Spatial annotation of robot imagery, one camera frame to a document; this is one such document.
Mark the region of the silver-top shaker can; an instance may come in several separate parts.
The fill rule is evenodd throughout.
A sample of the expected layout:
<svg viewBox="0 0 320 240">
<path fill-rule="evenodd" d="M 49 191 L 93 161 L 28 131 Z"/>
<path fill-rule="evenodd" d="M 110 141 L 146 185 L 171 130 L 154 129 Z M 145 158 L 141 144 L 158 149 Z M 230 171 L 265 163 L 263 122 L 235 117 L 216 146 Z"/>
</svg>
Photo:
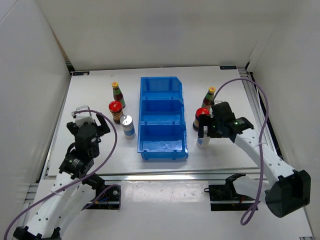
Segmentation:
<svg viewBox="0 0 320 240">
<path fill-rule="evenodd" d="M 203 137 L 197 137 L 196 140 L 196 145 L 198 148 L 200 149 L 205 149 L 209 142 L 210 142 L 211 138 L 208 136 L 208 127 L 204 126 L 203 127 Z"/>
<path fill-rule="evenodd" d="M 128 140 L 132 140 L 136 136 L 133 118 L 130 115 L 123 115 L 120 118 L 120 124 L 123 128 L 124 136 Z"/>
</svg>

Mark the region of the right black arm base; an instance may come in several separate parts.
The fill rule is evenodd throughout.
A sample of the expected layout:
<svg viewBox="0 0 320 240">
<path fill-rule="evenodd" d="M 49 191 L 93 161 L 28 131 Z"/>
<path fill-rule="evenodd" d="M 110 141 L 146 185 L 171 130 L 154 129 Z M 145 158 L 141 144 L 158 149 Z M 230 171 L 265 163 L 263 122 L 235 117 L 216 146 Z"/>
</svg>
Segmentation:
<svg viewBox="0 0 320 240">
<path fill-rule="evenodd" d="M 212 212 L 246 211 L 250 208 L 255 200 L 247 195 L 238 194 L 234 187 L 234 181 L 245 176 L 236 173 L 226 178 L 224 184 L 210 184 L 204 188 L 203 191 L 209 194 Z"/>
</svg>

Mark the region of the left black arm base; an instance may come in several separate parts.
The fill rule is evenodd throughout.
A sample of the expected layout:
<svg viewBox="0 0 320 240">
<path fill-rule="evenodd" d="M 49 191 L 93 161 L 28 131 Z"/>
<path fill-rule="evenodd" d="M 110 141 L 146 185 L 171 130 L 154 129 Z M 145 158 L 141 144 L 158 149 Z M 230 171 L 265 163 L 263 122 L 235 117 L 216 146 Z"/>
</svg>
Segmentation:
<svg viewBox="0 0 320 240">
<path fill-rule="evenodd" d="M 122 188 L 119 184 L 104 185 L 83 210 L 120 210 Z"/>
</svg>

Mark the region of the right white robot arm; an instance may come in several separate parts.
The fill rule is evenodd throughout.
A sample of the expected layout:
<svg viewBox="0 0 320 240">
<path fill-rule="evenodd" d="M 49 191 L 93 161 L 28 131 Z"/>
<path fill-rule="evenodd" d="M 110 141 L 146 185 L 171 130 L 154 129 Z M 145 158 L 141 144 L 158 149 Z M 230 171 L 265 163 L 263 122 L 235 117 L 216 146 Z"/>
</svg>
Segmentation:
<svg viewBox="0 0 320 240">
<path fill-rule="evenodd" d="M 310 203 L 311 177 L 284 162 L 271 148 L 259 140 L 253 124 L 245 117 L 236 118 L 228 102 L 212 106 L 212 114 L 198 117 L 198 138 L 228 138 L 241 148 L 259 167 L 267 183 L 244 173 L 226 178 L 223 185 L 208 187 L 212 201 L 257 199 L 282 218 Z"/>
</svg>

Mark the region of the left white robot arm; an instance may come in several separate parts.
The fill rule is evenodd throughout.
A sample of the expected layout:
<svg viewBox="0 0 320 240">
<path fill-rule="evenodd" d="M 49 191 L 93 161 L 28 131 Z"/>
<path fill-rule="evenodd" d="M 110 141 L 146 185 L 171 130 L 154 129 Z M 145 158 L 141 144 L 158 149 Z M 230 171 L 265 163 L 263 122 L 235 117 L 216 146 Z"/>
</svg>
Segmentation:
<svg viewBox="0 0 320 240">
<path fill-rule="evenodd" d="M 108 187 L 104 180 L 91 170 L 94 159 L 100 154 L 101 137 L 115 127 L 101 112 L 77 109 L 72 113 L 74 122 L 67 128 L 74 136 L 50 194 L 34 203 L 39 206 L 34 217 L 18 226 L 13 237 L 17 240 L 60 240 L 64 230 L 85 207 L 103 198 Z"/>
</svg>

